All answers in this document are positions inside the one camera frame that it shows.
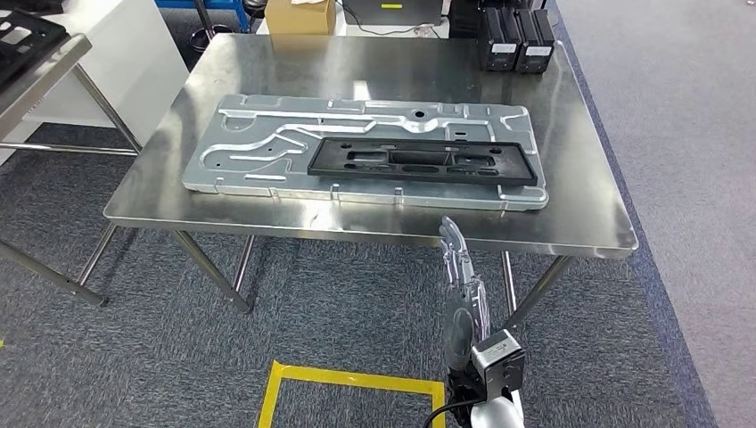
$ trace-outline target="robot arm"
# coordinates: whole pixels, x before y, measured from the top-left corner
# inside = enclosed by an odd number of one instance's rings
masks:
[[[522,387],[525,352],[506,330],[490,334],[485,284],[475,275],[459,227],[444,217],[439,231],[448,278],[448,407],[463,428],[521,428],[511,393]]]

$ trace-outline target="black rectangular tray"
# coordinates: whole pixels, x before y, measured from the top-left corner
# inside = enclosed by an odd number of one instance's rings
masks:
[[[3,41],[15,29],[29,34],[15,43]],[[67,36],[62,25],[26,12],[14,11],[0,18],[0,89],[35,66]]]
[[[326,137],[308,175],[476,185],[535,185],[517,143]]]
[[[66,0],[0,0],[0,9],[12,11],[21,9],[34,13],[36,16],[55,15],[63,13],[63,2]]]

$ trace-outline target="floor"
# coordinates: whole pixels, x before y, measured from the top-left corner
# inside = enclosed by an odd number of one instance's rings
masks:
[[[756,6],[559,9],[717,421],[756,426]]]
[[[32,141],[125,145],[111,129],[51,125]],[[0,236],[76,274],[129,163],[17,152],[0,167]],[[195,238],[234,272],[241,237]],[[472,259],[501,325],[499,253]],[[520,298],[552,259],[513,258]],[[443,379],[438,249],[259,237],[250,266],[243,315],[163,231],[116,233],[91,279],[105,309],[0,260],[0,426],[255,426],[274,359]],[[515,332],[528,426],[686,426],[653,317],[628,260],[572,266]],[[418,394],[284,381],[273,425],[419,426],[430,410]]]

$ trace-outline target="yellow square marking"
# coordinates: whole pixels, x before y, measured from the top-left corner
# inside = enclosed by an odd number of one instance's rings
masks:
[[[422,381],[419,379],[383,376],[380,374],[341,372],[338,370],[325,370],[323,368],[287,366],[273,360],[273,365],[270,367],[270,376],[267,378],[267,387],[265,389],[265,398],[262,402],[262,409],[260,410],[258,428],[273,426],[273,412],[275,412],[275,402],[278,400],[278,389],[281,387],[282,379],[428,394],[431,396],[432,409],[443,406],[445,399],[444,384],[437,381]],[[445,426],[443,414],[433,419],[433,428],[444,428]]]

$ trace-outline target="sticker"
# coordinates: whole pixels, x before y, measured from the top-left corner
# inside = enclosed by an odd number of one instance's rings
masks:
[[[406,377],[384,376],[382,374],[342,372],[314,367],[287,366],[273,360],[273,365],[270,367],[270,376],[267,378],[267,387],[265,389],[265,398],[262,401],[262,409],[260,410],[258,428],[270,428],[273,426],[275,402],[278,400],[278,390],[281,387],[282,379],[428,394],[431,396],[431,407],[433,407],[433,410],[443,406],[446,399],[444,384],[438,381],[424,381]],[[443,413],[433,419],[433,428],[444,428],[445,426],[446,422]]]
[[[517,50],[517,45],[514,43],[495,43],[491,47],[493,54],[513,54]]]
[[[531,46],[525,51],[528,56],[548,56],[551,54],[551,46]]]

